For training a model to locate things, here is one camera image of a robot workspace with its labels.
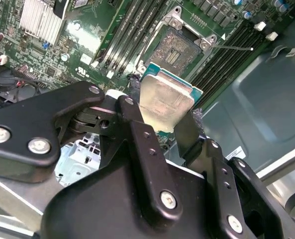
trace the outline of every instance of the screw hole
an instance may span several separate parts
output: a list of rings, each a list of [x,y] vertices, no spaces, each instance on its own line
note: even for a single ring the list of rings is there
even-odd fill
[[[109,126],[109,121],[106,120],[106,119],[103,119],[103,120],[99,123],[99,126],[100,126],[102,129],[108,128],[108,126]]]
[[[148,133],[148,132],[144,132],[144,137],[145,137],[145,138],[149,138],[150,136],[151,136],[150,133]]]
[[[149,154],[154,156],[154,155],[156,155],[156,151],[153,148],[150,148]]]
[[[229,184],[229,183],[227,183],[227,182],[224,182],[223,184],[226,186],[226,188],[227,188],[227,189],[231,189],[231,186],[230,186],[230,184]]]

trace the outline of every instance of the blue capacitor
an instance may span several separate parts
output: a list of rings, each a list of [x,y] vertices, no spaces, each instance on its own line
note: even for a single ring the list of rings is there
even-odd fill
[[[242,2],[242,0],[232,0],[232,3],[233,3],[234,5],[240,5],[241,2]]]
[[[252,14],[249,11],[243,11],[242,16],[243,16],[244,19],[248,20],[248,19],[251,18]]]
[[[48,49],[49,46],[50,46],[50,43],[49,43],[49,42],[44,42],[44,43],[42,44],[43,49]]]

